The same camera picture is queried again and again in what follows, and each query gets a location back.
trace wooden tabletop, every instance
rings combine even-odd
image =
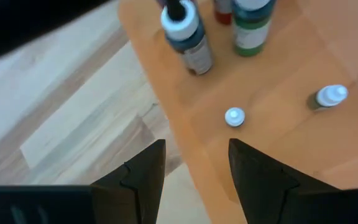
[[[358,187],[358,1],[279,0],[264,51],[243,58],[232,51],[232,30],[199,2],[214,54],[201,77],[185,70],[166,43],[154,0],[123,0],[120,20],[132,41],[214,223],[244,223],[227,157],[240,140],[336,187]],[[307,97],[330,84],[348,99],[315,113]],[[225,111],[246,112],[230,128]]]

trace red bottle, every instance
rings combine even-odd
[[[215,18],[218,22],[230,25],[231,0],[214,0]]]

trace bottle label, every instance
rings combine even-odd
[[[256,29],[247,29],[239,26],[235,21],[233,24],[234,42],[237,47],[242,49],[254,49],[262,45],[265,42],[270,27],[270,21]]]
[[[185,50],[181,58],[186,67],[196,75],[206,73],[212,67],[213,62],[206,36],[204,35],[197,46]]]
[[[221,14],[231,13],[231,0],[214,0],[215,11]]]

